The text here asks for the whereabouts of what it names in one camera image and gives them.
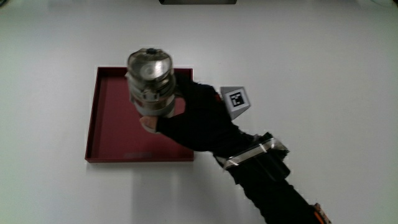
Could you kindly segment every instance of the silver strap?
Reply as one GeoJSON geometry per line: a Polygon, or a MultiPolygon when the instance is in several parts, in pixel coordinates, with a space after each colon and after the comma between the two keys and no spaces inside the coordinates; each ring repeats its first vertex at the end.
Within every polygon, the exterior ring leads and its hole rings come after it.
{"type": "Polygon", "coordinates": [[[226,170],[231,166],[238,166],[243,161],[250,159],[258,154],[266,153],[270,149],[287,150],[287,148],[278,139],[270,138],[268,141],[259,144],[258,147],[255,147],[254,149],[251,149],[240,155],[229,157],[228,160],[218,156],[216,156],[216,159],[224,165],[223,169],[226,170]]]}

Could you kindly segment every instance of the silver cylinder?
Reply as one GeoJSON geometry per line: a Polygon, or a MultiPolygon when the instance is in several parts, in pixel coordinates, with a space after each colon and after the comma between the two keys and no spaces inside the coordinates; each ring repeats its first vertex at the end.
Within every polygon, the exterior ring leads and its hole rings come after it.
{"type": "Polygon", "coordinates": [[[176,86],[170,55],[160,49],[140,49],[127,60],[130,101],[143,116],[171,117],[176,86]]]}

